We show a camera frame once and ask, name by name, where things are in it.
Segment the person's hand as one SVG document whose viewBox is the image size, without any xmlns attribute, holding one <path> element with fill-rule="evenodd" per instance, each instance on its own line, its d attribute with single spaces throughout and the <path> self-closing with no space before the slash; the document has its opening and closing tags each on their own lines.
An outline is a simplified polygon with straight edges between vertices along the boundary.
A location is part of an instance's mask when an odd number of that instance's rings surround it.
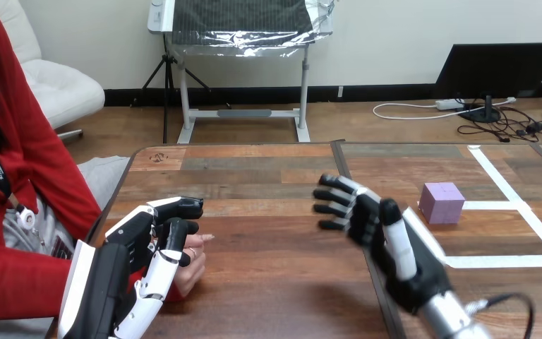
<svg viewBox="0 0 542 339">
<path fill-rule="evenodd" d="M 168 300 L 182 300 L 202 278 L 206 262 L 205 245 L 214 238 L 213 234 L 187 236 L 183 252 L 189 256 L 191 262 L 177 270 Z"/>
</svg>

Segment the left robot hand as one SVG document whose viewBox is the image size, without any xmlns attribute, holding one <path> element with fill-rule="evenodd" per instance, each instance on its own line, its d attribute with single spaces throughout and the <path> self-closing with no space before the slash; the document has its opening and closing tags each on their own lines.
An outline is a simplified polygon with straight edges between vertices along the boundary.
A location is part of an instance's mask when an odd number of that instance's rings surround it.
<svg viewBox="0 0 542 339">
<path fill-rule="evenodd" d="M 176 196 L 136 207 L 92 246 L 79 241 L 59 312 L 58 338 L 141 338 L 191 259 L 203 200 Z"/>
</svg>

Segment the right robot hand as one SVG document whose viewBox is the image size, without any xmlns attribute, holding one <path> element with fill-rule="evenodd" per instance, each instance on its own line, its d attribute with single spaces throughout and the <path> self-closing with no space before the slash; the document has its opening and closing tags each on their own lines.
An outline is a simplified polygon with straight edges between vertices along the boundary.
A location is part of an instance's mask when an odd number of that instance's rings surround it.
<svg viewBox="0 0 542 339">
<path fill-rule="evenodd" d="M 453 290 L 443 263 L 411 228 L 397 202 L 381 198 L 344 176 L 323 174 L 313 210 L 331 215 L 319 228 L 344 232 L 367 249 L 385 275 L 385 289 L 406 312 L 417 314 L 432 298 Z"/>
</svg>

